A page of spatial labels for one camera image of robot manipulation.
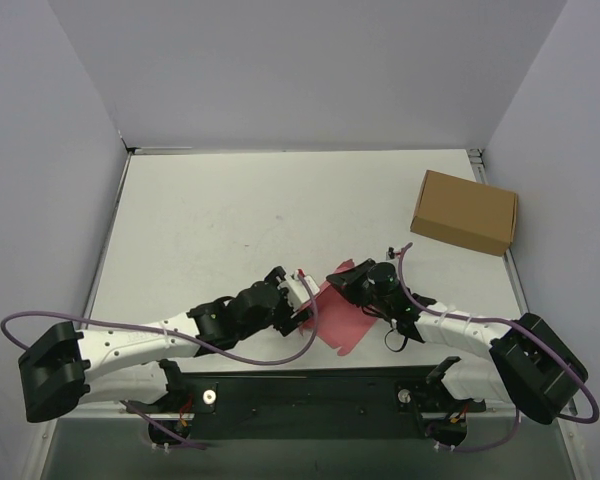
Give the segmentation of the pink paper box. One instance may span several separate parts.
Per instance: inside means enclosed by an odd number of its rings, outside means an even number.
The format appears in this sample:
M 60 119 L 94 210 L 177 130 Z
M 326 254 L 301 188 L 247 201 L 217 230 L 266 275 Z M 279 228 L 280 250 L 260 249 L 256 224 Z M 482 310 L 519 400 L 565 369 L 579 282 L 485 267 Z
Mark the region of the pink paper box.
M 377 321 L 346 301 L 328 281 L 320 286 L 317 306 L 317 337 L 338 356 L 349 355 Z

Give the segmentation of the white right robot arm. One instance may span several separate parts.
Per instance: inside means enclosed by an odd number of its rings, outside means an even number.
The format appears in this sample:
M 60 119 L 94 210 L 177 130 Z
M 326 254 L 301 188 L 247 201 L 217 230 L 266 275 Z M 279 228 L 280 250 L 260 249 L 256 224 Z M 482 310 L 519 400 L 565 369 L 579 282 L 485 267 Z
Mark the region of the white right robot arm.
M 386 321 L 406 340 L 483 359 L 481 365 L 457 361 L 443 373 L 443 389 L 455 400 L 510 403 L 550 424 L 588 379 L 584 365 L 537 315 L 526 313 L 510 324 L 472 317 L 405 292 L 390 262 L 367 260 L 326 280 L 349 304 Z

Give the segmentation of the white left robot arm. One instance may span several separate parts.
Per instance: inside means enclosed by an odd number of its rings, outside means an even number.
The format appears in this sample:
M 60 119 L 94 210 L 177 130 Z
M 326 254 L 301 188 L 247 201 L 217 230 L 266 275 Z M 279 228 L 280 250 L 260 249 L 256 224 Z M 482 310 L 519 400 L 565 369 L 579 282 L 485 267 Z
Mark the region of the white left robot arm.
M 287 336 L 313 316 L 318 294 L 311 276 L 276 267 L 234 296 L 153 323 L 96 322 L 80 330 L 75 320 L 60 318 L 18 360 L 26 419 L 42 423 L 81 403 L 108 400 L 176 410 L 185 398 L 180 381 L 146 372 L 120 381 L 116 372 L 175 358 L 230 358 L 239 342 L 268 328 Z

